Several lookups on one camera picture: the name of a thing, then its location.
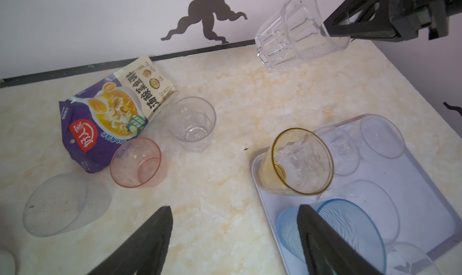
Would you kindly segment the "clear ribbed glass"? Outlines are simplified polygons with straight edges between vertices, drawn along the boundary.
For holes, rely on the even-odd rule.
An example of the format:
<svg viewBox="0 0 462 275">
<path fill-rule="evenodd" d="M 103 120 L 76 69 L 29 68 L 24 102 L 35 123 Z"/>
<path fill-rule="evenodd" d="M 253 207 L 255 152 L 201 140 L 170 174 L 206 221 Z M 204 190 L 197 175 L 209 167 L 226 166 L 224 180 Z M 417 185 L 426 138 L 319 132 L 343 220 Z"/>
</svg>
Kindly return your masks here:
<svg viewBox="0 0 462 275">
<path fill-rule="evenodd" d="M 329 189 L 318 197 L 318 202 L 345 199 L 359 206 L 375 223 L 385 245 L 394 243 L 401 229 L 398 210 L 388 193 L 378 184 L 356 180 Z"/>
<path fill-rule="evenodd" d="M 387 247 L 387 275 L 440 275 L 434 261 L 420 248 L 405 242 Z"/>
</svg>

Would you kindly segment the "lilac plastic tray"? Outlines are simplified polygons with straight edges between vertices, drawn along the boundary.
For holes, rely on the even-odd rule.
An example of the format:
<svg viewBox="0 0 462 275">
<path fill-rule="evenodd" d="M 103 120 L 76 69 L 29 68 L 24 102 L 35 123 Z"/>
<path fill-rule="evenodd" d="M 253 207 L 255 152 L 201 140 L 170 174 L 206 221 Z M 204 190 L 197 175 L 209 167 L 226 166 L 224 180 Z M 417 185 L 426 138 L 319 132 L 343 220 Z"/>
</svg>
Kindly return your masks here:
<svg viewBox="0 0 462 275">
<path fill-rule="evenodd" d="M 377 162 L 362 160 L 355 173 L 335 177 L 329 189 L 356 180 L 372 181 L 392 198 L 401 221 L 395 242 L 415 245 L 435 264 L 439 257 L 461 243 L 461 217 L 409 150 L 404 150 L 402 156 L 396 159 Z M 318 202 L 320 195 L 284 196 L 268 193 L 262 188 L 258 188 L 258 193 L 272 231 L 275 231 L 276 221 L 282 211 L 301 204 L 319 206 L 323 203 Z"/>
</svg>

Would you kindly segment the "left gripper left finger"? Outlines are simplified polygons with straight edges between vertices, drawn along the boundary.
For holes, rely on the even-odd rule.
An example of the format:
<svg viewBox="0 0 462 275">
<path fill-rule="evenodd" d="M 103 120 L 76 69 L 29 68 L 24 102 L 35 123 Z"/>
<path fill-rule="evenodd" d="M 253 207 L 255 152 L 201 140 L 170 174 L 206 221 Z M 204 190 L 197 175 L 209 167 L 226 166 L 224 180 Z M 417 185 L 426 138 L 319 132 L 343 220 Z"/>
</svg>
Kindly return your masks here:
<svg viewBox="0 0 462 275">
<path fill-rule="evenodd" d="M 91 275 L 160 275 L 173 229 L 169 206 L 162 206 Z"/>
</svg>

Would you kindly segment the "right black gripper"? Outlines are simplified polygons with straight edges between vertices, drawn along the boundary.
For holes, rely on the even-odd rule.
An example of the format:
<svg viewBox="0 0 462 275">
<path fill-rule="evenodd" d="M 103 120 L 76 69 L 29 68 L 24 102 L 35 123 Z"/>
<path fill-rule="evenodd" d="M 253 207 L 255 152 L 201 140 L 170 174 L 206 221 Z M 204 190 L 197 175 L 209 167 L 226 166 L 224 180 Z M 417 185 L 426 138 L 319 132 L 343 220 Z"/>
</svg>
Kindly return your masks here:
<svg viewBox="0 0 462 275">
<path fill-rule="evenodd" d="M 462 0 L 345 0 L 324 20 L 331 37 L 409 41 L 428 29 L 428 39 L 448 36 L 449 18 Z"/>
</svg>

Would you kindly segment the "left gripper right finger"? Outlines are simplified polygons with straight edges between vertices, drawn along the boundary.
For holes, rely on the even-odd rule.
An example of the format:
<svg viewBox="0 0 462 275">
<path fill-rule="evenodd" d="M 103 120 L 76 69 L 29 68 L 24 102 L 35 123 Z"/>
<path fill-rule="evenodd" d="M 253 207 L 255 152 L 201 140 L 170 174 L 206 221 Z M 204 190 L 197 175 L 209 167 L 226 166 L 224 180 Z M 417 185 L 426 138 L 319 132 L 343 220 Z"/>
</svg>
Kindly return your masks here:
<svg viewBox="0 0 462 275">
<path fill-rule="evenodd" d="M 310 205 L 301 205 L 297 226 L 311 275 L 379 275 Z"/>
</svg>

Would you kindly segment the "clear glass back row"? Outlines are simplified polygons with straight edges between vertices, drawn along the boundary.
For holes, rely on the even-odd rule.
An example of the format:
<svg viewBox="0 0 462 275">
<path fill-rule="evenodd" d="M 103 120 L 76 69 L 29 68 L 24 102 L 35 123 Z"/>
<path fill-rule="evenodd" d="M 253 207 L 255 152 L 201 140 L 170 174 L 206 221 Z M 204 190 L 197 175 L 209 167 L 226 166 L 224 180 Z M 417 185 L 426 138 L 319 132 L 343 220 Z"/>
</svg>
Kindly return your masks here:
<svg viewBox="0 0 462 275">
<path fill-rule="evenodd" d="M 334 37 L 325 20 L 344 0 L 286 0 L 258 30 L 257 56 L 271 71 L 345 50 L 350 37 Z"/>
</svg>

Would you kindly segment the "yellow tall glass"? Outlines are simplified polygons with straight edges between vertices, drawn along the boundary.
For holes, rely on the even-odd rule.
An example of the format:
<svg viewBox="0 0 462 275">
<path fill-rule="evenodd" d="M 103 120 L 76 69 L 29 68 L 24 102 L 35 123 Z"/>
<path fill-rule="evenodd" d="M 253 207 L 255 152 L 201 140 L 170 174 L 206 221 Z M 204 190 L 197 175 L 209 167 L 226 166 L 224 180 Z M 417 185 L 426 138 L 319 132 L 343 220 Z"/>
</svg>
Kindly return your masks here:
<svg viewBox="0 0 462 275">
<path fill-rule="evenodd" d="M 266 152 L 257 180 L 268 193 L 315 196 L 334 177 L 333 157 L 326 143 L 304 128 L 281 132 Z"/>
</svg>

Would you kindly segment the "blue tall glass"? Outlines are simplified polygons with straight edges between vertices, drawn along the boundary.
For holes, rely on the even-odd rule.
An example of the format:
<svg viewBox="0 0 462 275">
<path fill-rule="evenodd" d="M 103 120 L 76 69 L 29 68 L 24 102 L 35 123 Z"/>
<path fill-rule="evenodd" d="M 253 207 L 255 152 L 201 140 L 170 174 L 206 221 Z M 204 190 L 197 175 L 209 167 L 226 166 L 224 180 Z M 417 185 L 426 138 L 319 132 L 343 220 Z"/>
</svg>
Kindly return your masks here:
<svg viewBox="0 0 462 275">
<path fill-rule="evenodd" d="M 331 199 L 281 212 L 275 226 L 290 275 L 382 275 L 385 244 L 358 205 Z"/>
</svg>

